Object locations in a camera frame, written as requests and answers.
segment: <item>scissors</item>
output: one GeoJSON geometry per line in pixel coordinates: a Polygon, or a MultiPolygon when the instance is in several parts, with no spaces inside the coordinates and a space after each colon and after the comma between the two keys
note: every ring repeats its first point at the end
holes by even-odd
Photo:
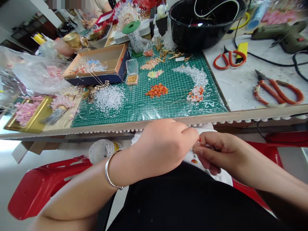
{"type": "Polygon", "coordinates": [[[244,53],[242,53],[242,52],[240,52],[240,51],[237,51],[237,50],[233,51],[233,53],[235,53],[235,54],[241,56],[241,57],[243,58],[243,61],[242,61],[241,63],[239,63],[239,64],[234,64],[233,61],[232,61],[232,52],[231,52],[231,51],[228,51],[227,48],[226,48],[226,46],[224,46],[224,52],[223,52],[222,54],[218,55],[217,58],[214,60],[214,63],[213,63],[214,67],[215,67],[217,70],[226,70],[226,69],[229,68],[229,66],[232,66],[232,67],[239,67],[239,66],[242,66],[244,63],[246,63],[247,57],[246,57],[246,55],[245,55],[244,53]],[[216,64],[217,60],[218,60],[221,56],[222,56],[222,58],[224,59],[224,62],[225,62],[225,64],[226,64],[225,67],[221,67],[221,66],[218,66],[218,65],[216,64]]]}
{"type": "Polygon", "coordinates": [[[258,85],[254,87],[253,95],[256,98],[256,100],[260,101],[265,106],[268,106],[268,107],[284,107],[286,105],[286,103],[288,103],[288,104],[300,104],[304,101],[304,95],[298,88],[294,87],[293,85],[291,85],[289,83],[286,83],[286,82],[283,82],[283,81],[280,81],[280,80],[270,79],[270,78],[266,77],[264,74],[262,74],[261,72],[259,72],[257,70],[255,70],[255,71],[257,73],[259,81],[258,81],[258,85]],[[272,88],[265,83],[266,80],[271,84],[271,86],[275,89],[275,91],[273,91],[272,88]],[[279,85],[286,87],[286,88],[289,88],[291,91],[293,91],[295,93],[296,97],[297,97],[297,101],[290,100],[282,92],[279,85]],[[272,103],[268,103],[265,100],[263,100],[259,96],[260,87],[262,87],[272,97],[274,97],[279,104],[272,104],[272,103]]]}

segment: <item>bracelet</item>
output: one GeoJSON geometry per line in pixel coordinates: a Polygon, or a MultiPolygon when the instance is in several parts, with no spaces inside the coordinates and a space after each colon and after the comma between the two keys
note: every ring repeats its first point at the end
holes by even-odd
{"type": "Polygon", "coordinates": [[[110,162],[110,160],[111,160],[111,158],[113,157],[114,154],[112,154],[112,155],[110,156],[110,158],[109,158],[109,159],[107,160],[107,162],[106,162],[106,165],[105,165],[105,175],[106,175],[107,180],[109,181],[109,183],[110,183],[112,186],[114,186],[114,187],[119,188],[120,190],[122,190],[123,187],[119,187],[119,186],[114,185],[114,184],[111,182],[111,180],[110,180],[110,178],[109,178],[109,175],[108,175],[109,162],[110,162]]]}

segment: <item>wire spool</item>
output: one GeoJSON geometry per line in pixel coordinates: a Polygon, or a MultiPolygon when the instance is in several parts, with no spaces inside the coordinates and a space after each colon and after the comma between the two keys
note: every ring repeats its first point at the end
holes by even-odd
{"type": "Polygon", "coordinates": [[[133,21],[122,29],[122,33],[127,34],[129,40],[131,41],[134,57],[140,57],[143,54],[143,44],[138,31],[139,26],[140,21],[133,21]]]}

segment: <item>black power cord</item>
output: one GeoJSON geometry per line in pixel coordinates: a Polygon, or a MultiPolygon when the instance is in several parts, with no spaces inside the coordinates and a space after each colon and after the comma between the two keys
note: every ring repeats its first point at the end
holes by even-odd
{"type": "Polygon", "coordinates": [[[292,57],[292,60],[293,60],[293,63],[294,63],[294,67],[295,67],[295,70],[297,72],[297,74],[303,79],[305,80],[306,82],[308,82],[308,79],[302,75],[302,73],[299,71],[298,69],[298,64],[297,64],[297,61],[296,61],[296,55],[298,54],[307,54],[308,55],[308,51],[299,51],[297,53],[295,53],[292,57]]]}
{"type": "MultiPolygon", "coordinates": [[[[239,25],[240,25],[241,19],[242,19],[242,18],[240,18],[240,20],[238,21],[238,24],[237,24],[237,27],[236,27],[236,30],[235,30],[235,35],[234,35],[234,38],[233,38],[233,43],[234,43],[234,46],[236,47],[236,49],[238,48],[238,46],[237,46],[237,44],[236,44],[235,39],[236,39],[236,34],[237,34],[238,27],[239,27],[239,25]]],[[[297,54],[308,54],[307,51],[300,51],[300,52],[295,53],[295,54],[293,55],[293,57],[292,57],[292,60],[293,60],[293,63],[294,63],[294,64],[280,64],[280,63],[275,63],[275,62],[273,62],[273,61],[270,61],[270,60],[267,60],[267,59],[265,59],[265,58],[259,57],[259,56],[255,55],[255,54],[251,53],[251,52],[247,52],[247,53],[250,54],[251,56],[257,58],[257,59],[260,59],[260,60],[262,60],[262,61],[265,61],[265,62],[267,62],[267,63],[273,64],[273,65],[276,65],[276,66],[281,66],[281,67],[295,67],[295,70],[296,70],[297,74],[298,74],[303,80],[305,80],[306,82],[308,82],[308,79],[302,75],[302,73],[299,71],[299,68],[298,68],[298,66],[308,64],[308,62],[299,63],[299,64],[298,64],[297,61],[296,61],[296,55],[297,55],[297,54]]]]}

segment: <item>cutting mat grid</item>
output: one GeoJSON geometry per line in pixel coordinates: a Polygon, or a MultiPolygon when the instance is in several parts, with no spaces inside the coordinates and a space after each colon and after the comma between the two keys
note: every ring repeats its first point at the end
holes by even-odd
{"type": "MultiPolygon", "coordinates": [[[[157,51],[154,51],[154,53],[156,57],[159,56],[157,51]]],[[[191,67],[195,65],[199,70],[203,68],[207,74],[209,83],[204,91],[204,100],[200,103],[191,103],[186,100],[188,93],[194,87],[192,78],[185,73],[172,70],[181,65],[186,65],[186,63],[184,61],[176,62],[175,59],[168,60],[169,57],[172,57],[172,55],[167,55],[166,63],[159,63],[152,70],[140,69],[151,57],[136,58],[139,66],[138,84],[134,86],[127,86],[125,83],[118,84],[124,88],[125,93],[122,107],[118,111],[111,111],[109,115],[105,115],[94,104],[89,104],[84,100],[80,103],[80,113],[74,118],[71,127],[198,116],[228,111],[201,53],[194,54],[188,61],[191,67]],[[157,79],[149,80],[148,73],[157,70],[163,70],[164,73],[157,79]],[[169,89],[168,94],[153,99],[145,95],[151,89],[151,86],[159,83],[169,89]]]]}

